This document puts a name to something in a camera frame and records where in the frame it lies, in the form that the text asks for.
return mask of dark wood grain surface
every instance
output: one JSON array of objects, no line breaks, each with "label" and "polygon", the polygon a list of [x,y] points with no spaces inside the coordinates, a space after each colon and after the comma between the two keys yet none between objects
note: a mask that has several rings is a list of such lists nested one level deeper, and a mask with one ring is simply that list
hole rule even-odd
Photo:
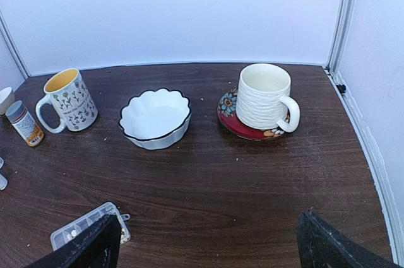
[{"label": "dark wood grain surface", "polygon": [[[100,116],[83,132],[45,132],[37,148],[0,119],[1,172],[9,180],[0,192],[0,267],[51,252],[54,230],[107,201],[132,216],[119,267],[299,267],[295,226],[309,208],[390,259],[374,182],[323,70],[283,66],[300,126],[259,143],[233,136],[216,115],[218,99],[245,65],[82,71]],[[16,92],[32,114],[49,78],[30,78]],[[161,87],[190,99],[189,130],[169,149],[137,148],[118,128],[119,111],[132,96]],[[56,113],[43,111],[56,125]]]}]

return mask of white backdrop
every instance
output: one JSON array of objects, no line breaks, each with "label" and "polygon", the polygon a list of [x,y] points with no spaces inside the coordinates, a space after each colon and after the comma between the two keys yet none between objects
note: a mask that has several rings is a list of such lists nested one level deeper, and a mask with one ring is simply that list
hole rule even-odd
[{"label": "white backdrop", "polygon": [[23,82],[24,77],[0,33],[0,90],[7,86],[16,90]]},{"label": "white backdrop", "polygon": [[340,0],[0,0],[32,75],[186,61],[327,61]]},{"label": "white backdrop", "polygon": [[356,107],[404,264],[404,1],[355,0],[339,75]]}]

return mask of white textured mug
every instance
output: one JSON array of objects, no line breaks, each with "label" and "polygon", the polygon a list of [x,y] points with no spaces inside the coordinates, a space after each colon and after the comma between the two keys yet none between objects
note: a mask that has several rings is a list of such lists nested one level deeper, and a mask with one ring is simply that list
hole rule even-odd
[{"label": "white textured mug", "polygon": [[[300,120],[300,108],[289,97],[292,80],[288,72],[272,64],[251,64],[240,73],[237,117],[245,125],[255,129],[282,128],[286,132],[296,130]],[[286,117],[290,114],[289,123]]]},{"label": "white textured mug", "polygon": [[[66,127],[70,131],[82,131],[91,126],[98,110],[88,92],[80,72],[67,69],[55,74],[44,86],[45,96],[39,100],[36,113],[42,125],[51,133],[58,134]],[[51,128],[41,115],[41,108],[50,104],[60,117],[60,125]]]}]

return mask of white cap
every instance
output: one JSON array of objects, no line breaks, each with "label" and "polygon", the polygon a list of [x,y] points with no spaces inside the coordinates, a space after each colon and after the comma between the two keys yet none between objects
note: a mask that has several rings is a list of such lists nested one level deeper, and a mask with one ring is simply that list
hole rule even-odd
[{"label": "white cap", "polygon": [[0,190],[6,189],[8,181],[2,175],[0,175]]}]

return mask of saucer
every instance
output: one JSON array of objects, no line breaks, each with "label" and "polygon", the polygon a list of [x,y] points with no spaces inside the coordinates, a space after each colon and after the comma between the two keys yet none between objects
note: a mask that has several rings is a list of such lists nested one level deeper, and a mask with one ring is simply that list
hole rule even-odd
[{"label": "saucer", "polygon": [[[220,123],[227,128],[231,133],[243,139],[264,141],[274,140],[285,135],[280,127],[268,129],[265,131],[254,129],[242,123],[235,112],[237,105],[237,88],[233,88],[225,93],[219,100],[217,105],[217,116]],[[289,114],[286,117],[286,122],[289,122]]]}]

